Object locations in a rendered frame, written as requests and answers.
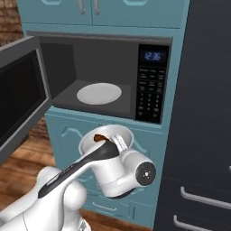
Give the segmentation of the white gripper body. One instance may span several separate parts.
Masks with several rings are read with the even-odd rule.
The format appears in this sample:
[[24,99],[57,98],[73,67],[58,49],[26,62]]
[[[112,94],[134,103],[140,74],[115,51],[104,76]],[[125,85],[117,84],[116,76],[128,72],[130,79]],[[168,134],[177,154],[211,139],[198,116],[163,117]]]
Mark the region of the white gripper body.
[[115,134],[111,137],[112,141],[115,143],[117,146],[117,149],[119,152],[123,152],[124,150],[127,149],[127,145],[125,143],[125,140],[120,134]]

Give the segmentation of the brown chicken drumstick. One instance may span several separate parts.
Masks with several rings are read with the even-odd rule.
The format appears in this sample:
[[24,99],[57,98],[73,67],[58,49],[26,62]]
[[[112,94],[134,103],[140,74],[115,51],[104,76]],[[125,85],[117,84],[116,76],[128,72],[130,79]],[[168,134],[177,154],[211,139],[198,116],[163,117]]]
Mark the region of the brown chicken drumstick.
[[100,142],[100,141],[103,141],[103,140],[105,140],[105,141],[110,141],[108,138],[106,138],[104,135],[102,135],[102,134],[95,134],[94,135],[94,142]]

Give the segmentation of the white microwave turntable plate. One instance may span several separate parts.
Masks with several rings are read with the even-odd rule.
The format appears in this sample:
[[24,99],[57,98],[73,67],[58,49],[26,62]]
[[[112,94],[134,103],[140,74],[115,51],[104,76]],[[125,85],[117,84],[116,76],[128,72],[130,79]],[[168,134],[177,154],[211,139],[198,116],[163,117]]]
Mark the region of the white microwave turntable plate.
[[77,99],[87,105],[105,105],[116,101],[122,95],[120,87],[109,83],[90,84],[77,93]]

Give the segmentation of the black microwave oven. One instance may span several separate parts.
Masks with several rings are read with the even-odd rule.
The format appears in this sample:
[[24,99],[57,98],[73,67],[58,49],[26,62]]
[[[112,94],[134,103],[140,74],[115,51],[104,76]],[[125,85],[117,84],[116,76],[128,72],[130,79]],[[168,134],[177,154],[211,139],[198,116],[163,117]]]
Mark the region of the black microwave oven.
[[[30,32],[39,40],[55,107],[159,124],[171,56],[171,37]],[[105,105],[77,99],[83,87],[109,83],[122,95]]]

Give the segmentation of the grey microwave door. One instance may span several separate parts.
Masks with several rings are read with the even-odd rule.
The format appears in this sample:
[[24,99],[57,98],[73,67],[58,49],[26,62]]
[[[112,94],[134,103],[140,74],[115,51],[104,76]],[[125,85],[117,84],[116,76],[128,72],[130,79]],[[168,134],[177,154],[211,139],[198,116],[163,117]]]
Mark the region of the grey microwave door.
[[39,40],[26,36],[0,47],[0,164],[50,106]]

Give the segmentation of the teal drawer front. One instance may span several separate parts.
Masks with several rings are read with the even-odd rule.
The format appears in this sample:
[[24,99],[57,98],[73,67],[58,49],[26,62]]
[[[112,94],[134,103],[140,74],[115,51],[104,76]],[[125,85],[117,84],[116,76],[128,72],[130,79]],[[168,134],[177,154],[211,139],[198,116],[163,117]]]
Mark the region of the teal drawer front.
[[[93,201],[105,207],[117,208],[117,211],[108,211],[102,208],[97,208],[92,205]],[[146,226],[149,226],[153,219],[152,208],[149,206],[140,205],[129,199],[108,199],[102,194],[98,194],[93,191],[88,193],[87,202],[84,208],[106,216]]]

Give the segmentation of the dark grey fridge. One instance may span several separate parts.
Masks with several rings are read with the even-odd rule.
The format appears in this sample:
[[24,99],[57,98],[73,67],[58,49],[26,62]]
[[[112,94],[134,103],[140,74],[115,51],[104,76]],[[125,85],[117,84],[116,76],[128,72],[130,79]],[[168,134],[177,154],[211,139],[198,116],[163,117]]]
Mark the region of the dark grey fridge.
[[231,0],[190,0],[153,231],[231,231]]

